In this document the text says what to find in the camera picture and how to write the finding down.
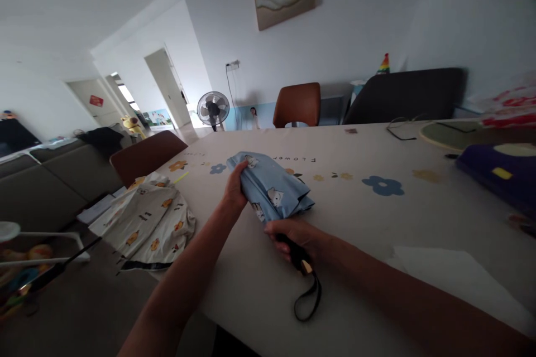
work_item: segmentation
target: door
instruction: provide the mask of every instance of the door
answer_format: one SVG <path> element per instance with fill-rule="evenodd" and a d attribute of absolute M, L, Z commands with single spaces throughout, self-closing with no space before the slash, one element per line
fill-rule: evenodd
<path fill-rule="evenodd" d="M 121 115 L 98 79 L 75 81 L 67 85 L 102 127 L 121 123 Z"/>
<path fill-rule="evenodd" d="M 165 49 L 145 57 L 145 62 L 151 70 L 151 74 L 156 81 L 156 85 L 162 92 L 164 99 L 169 107 L 169 111 L 175 118 L 179 127 L 190 122 L 190 113 L 186 107 L 186 99 L 182 92 L 182 85 L 177 83 L 173 71 L 171 70 L 171 61 Z"/>

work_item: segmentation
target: patterned cloth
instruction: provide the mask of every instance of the patterned cloth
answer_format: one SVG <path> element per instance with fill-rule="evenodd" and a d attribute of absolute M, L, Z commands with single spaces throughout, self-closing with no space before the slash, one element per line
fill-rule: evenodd
<path fill-rule="evenodd" d="M 241 175 L 242 192 L 261 222 L 286 219 L 314 205 L 307 197 L 309 187 L 267 155 L 239 152 L 227 160 L 227 166 L 234 170 L 244 159 L 248 165 Z"/>
<path fill-rule="evenodd" d="M 122 271 L 166 269 L 193 236 L 195 217 L 167 177 L 136 180 L 89 229 L 127 259 Z"/>

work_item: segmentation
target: gray sofa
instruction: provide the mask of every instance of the gray sofa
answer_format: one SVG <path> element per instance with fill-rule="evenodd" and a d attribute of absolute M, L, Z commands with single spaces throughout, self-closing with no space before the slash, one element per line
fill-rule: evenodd
<path fill-rule="evenodd" d="M 83 141 L 30 154 L 37 161 L 22 155 L 0 164 L 0 220 L 17 222 L 22 231 L 59 231 L 123 186 L 108 159 Z"/>

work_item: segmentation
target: umbrella wrist strap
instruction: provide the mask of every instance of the umbrella wrist strap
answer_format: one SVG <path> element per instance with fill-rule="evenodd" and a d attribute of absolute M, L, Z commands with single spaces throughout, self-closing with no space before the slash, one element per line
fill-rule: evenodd
<path fill-rule="evenodd" d="M 322 298 L 322 285 L 320 283 L 320 280 L 318 279 L 317 273 L 315 271 L 312 272 L 312 276 L 314 279 L 313 285 L 309 290 L 307 290 L 305 293 L 303 293 L 301 296 L 298 297 L 298 299 L 294 302 L 294 316 L 296 319 L 300 322 L 307 322 L 309 321 L 314 313 L 316 312 L 318 305 L 320 304 L 320 299 Z M 309 315 L 305 317 L 300 317 L 298 314 L 298 307 L 301 304 L 301 301 L 308 298 L 309 296 L 314 296 L 316 293 L 316 300 L 314 301 L 314 306 Z"/>

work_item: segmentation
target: rainbow decoration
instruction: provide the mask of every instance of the rainbow decoration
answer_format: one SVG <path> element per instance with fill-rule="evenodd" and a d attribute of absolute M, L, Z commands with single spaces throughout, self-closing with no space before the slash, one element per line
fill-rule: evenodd
<path fill-rule="evenodd" d="M 389 53 L 386 53 L 385 58 L 382 61 L 381 66 L 378 69 L 378 72 L 376 73 L 376 75 L 389 74 L 390 72 L 391 70 L 389 69 Z"/>

